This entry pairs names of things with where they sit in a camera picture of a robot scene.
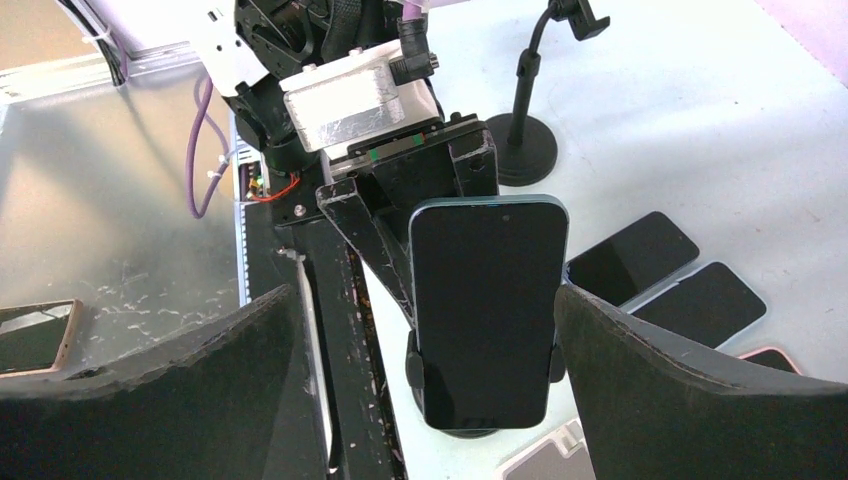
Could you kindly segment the pink phone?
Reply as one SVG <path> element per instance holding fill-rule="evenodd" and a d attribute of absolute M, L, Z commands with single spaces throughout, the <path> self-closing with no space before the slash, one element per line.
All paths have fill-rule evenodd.
<path fill-rule="evenodd" d="M 801 375 L 801 369 L 783 350 L 777 347 L 762 347 L 738 356 L 739 359 L 768 368 Z"/>

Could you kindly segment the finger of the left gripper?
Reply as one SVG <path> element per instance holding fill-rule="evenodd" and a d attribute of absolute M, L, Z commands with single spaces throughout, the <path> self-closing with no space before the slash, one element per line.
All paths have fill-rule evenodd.
<path fill-rule="evenodd" d="M 413 325 L 414 301 L 409 257 L 391 228 L 397 209 L 375 180 L 342 178 L 318 187 L 321 213 L 400 307 Z"/>
<path fill-rule="evenodd" d="M 450 159 L 459 196 L 499 193 L 496 144 L 488 129 L 475 130 L 451 140 Z"/>

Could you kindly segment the teal phone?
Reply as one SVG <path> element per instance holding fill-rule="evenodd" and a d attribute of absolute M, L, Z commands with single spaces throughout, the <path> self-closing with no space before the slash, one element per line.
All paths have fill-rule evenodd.
<path fill-rule="evenodd" d="M 568 213 L 545 194 L 432 199 L 409 224 L 422 350 L 468 338 L 555 340 Z"/>

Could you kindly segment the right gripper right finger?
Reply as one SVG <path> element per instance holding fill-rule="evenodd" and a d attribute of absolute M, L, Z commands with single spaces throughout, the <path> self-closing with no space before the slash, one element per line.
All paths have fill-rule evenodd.
<path fill-rule="evenodd" d="M 847 387 L 761 366 L 570 284 L 554 318 L 600 479 L 843 479 Z"/>

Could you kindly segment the light blue phone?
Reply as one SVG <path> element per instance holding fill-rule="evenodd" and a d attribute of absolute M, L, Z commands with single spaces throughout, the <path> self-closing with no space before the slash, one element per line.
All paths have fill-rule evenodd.
<path fill-rule="evenodd" d="M 716 348 L 767 313 L 766 303 L 733 270 L 710 263 L 632 314 Z"/>

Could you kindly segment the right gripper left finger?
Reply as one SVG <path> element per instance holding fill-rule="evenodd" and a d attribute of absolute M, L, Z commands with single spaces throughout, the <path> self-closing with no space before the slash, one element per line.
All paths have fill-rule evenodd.
<path fill-rule="evenodd" d="M 5 479 L 308 479 L 301 302 L 278 287 L 145 351 L 1 383 Z"/>

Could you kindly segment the left controller board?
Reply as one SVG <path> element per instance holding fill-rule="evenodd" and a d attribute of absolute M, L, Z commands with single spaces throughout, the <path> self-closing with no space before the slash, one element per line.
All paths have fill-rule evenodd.
<path fill-rule="evenodd" d="M 267 175 L 262 173 L 259 162 L 242 164 L 238 167 L 239 201 L 250 203 L 270 203 L 282 199 L 292 192 L 301 182 L 298 173 L 284 174 L 287 180 L 279 191 L 272 192 Z"/>

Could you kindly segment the white flat phone stand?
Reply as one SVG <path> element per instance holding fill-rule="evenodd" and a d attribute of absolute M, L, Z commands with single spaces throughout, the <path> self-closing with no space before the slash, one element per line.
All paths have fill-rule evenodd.
<path fill-rule="evenodd" d="M 505 460 L 494 478 L 595 480 L 580 419 L 567 421 Z"/>

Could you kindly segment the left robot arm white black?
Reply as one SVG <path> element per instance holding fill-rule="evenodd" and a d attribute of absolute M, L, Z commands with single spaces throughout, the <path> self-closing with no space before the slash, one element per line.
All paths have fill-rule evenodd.
<path fill-rule="evenodd" d="M 415 210 L 498 191 L 487 124 L 436 98 L 428 13 L 426 1 L 190 1 L 183 18 L 237 134 L 285 188 L 272 224 L 328 223 L 407 318 Z"/>

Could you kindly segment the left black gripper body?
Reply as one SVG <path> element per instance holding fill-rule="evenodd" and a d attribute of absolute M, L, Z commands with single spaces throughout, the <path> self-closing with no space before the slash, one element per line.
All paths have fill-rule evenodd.
<path fill-rule="evenodd" d="M 343 156 L 325 158 L 300 174 L 300 184 L 284 196 L 284 223 L 319 217 L 316 190 L 342 178 L 377 181 L 397 216 L 430 198 L 461 197 L 456 190 L 450 141 L 481 129 L 489 130 L 477 115 L 455 112 L 445 121 L 425 120 L 353 143 Z"/>

